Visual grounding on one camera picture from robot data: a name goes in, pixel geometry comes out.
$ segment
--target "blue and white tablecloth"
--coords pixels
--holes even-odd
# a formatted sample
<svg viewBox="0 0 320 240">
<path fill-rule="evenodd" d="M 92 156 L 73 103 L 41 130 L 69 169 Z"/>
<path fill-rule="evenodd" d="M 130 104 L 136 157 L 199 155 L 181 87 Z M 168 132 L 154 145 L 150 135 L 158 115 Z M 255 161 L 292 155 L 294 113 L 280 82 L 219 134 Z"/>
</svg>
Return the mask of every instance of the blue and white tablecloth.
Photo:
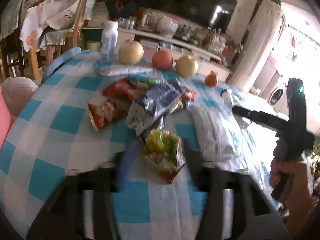
<svg viewBox="0 0 320 240">
<path fill-rule="evenodd" d="M 89 119 L 86 103 L 101 104 L 102 90 L 117 77 L 101 77 L 92 66 L 97 53 L 83 51 L 53 74 L 27 103 L 14 122 L 0 151 L 0 208 L 23 237 L 26 237 L 40 208 L 57 183 L 70 169 L 89 171 L 109 161 L 114 153 L 136 138 L 126 128 L 125 119 L 109 124 L 96 132 Z M 164 73 L 165 79 L 176 77 Z M 203 84 L 204 77 L 180 79 L 196 91 L 197 104 L 223 108 L 220 91 Z M 231 88 L 253 106 L 271 107 L 261 98 Z M 252 134 L 257 149 L 272 158 L 276 138 L 264 128 Z M 188 138 L 199 148 L 193 119 L 188 110 L 169 117 L 166 130 Z M 274 143 L 266 145 L 261 131 Z M 116 218 L 124 240 L 194 239 L 202 215 L 205 194 L 197 192 L 184 167 L 172 185 L 165 185 L 144 161 L 137 156 L 129 172 L 124 190 L 113 194 Z M 92 237 L 88 220 L 87 235 Z"/>
</svg>

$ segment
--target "bottle cap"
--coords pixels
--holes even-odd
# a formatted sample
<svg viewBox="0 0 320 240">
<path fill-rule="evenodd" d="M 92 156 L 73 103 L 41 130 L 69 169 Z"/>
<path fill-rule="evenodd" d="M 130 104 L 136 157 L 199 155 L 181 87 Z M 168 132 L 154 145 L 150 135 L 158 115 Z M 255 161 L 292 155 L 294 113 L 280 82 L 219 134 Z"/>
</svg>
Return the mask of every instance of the bottle cap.
<svg viewBox="0 0 320 240">
<path fill-rule="evenodd" d="M 119 23 L 115 21 L 107 21 L 105 24 L 105 28 L 118 28 Z"/>
</svg>

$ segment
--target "orange flower print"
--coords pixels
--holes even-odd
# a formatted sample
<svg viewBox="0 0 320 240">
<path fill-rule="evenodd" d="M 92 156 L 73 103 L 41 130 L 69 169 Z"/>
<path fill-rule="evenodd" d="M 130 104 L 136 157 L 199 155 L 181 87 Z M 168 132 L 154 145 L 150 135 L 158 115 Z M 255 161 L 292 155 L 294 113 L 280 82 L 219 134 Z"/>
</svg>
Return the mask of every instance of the orange flower print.
<svg viewBox="0 0 320 240">
<path fill-rule="evenodd" d="M 32 31 L 31 33 L 30 33 L 30 35 L 27 37 L 27 39 L 26 39 L 26 43 L 27 43 L 27 45 L 29 46 L 29 47 L 32 47 L 33 46 L 33 44 L 35 43 L 35 39 L 36 39 L 36 37 L 37 37 L 37 31 Z"/>
</svg>

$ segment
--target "red apple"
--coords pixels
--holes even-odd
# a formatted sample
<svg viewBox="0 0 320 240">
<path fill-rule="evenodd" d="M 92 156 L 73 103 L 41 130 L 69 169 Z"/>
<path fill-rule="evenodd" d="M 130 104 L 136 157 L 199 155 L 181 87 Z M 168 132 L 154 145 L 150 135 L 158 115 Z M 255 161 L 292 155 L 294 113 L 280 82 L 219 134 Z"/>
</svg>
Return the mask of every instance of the red apple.
<svg viewBox="0 0 320 240">
<path fill-rule="evenodd" d="M 170 52 L 159 50 L 152 57 L 152 66 L 161 71 L 168 71 L 172 67 L 173 58 Z"/>
</svg>

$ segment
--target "black tv screen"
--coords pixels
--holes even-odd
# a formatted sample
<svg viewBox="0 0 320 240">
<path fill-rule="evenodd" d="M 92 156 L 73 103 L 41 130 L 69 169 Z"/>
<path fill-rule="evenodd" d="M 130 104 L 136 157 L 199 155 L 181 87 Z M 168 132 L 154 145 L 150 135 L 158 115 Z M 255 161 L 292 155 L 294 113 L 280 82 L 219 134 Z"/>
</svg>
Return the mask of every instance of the black tv screen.
<svg viewBox="0 0 320 240">
<path fill-rule="evenodd" d="M 143 0 L 146 8 L 171 13 L 204 27 L 226 31 L 236 0 Z"/>
</svg>

